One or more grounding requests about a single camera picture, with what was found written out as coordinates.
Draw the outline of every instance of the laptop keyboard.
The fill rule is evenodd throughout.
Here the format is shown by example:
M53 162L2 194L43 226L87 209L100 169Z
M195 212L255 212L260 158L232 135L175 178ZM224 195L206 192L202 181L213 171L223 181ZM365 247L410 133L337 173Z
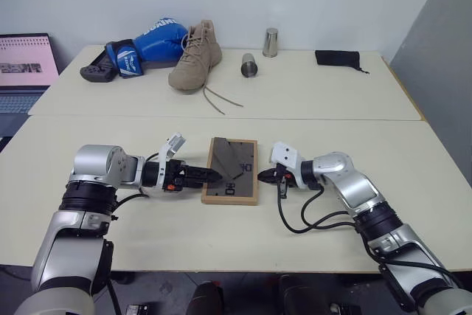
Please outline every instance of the laptop keyboard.
M39 96L0 96L0 114L25 114Z

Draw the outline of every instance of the gray wall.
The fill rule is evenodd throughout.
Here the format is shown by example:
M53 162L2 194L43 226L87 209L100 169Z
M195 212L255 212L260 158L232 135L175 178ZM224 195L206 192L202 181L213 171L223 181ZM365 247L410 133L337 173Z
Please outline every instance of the gray wall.
M428 0L391 65L472 184L472 0Z

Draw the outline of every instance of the hiking boot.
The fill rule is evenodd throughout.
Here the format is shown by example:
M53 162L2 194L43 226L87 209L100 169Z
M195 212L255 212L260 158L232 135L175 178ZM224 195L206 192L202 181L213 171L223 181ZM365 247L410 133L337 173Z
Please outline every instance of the hiking boot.
M220 45L216 42L211 20L189 28L187 46L177 66L169 74L169 85L178 90L196 90L202 87L213 66L220 63Z

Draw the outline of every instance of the blue boxing glove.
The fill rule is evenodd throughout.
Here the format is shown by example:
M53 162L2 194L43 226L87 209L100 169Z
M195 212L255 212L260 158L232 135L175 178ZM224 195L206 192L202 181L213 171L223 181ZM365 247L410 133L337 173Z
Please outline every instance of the blue boxing glove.
M173 18L161 18L134 40L109 42L106 53L122 77L142 75L141 62L176 62L183 53L187 29Z

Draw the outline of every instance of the metal cup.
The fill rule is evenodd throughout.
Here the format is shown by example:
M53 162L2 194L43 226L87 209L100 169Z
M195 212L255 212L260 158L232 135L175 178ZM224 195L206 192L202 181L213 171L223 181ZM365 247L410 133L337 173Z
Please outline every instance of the metal cup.
M241 65L241 73L245 77L254 77L257 74L257 64L251 53L243 55L243 64Z
M277 55L277 36L279 30L274 27L269 27L265 31L265 41L263 55L266 57L275 57Z

